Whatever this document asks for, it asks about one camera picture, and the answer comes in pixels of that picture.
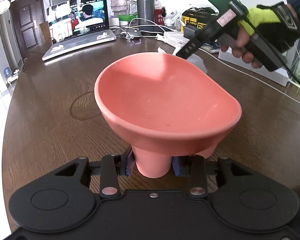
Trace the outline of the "gloved right hand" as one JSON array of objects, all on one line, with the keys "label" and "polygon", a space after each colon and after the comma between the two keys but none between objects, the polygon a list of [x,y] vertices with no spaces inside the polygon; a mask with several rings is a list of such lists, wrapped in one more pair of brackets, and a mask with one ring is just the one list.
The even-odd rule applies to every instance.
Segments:
[{"label": "gloved right hand", "polygon": [[244,51],[250,38],[258,30],[280,53],[287,51],[300,38],[300,0],[287,0],[272,6],[257,5],[249,9],[249,23],[239,21],[239,33],[232,54],[259,68],[256,56],[251,51]]}]

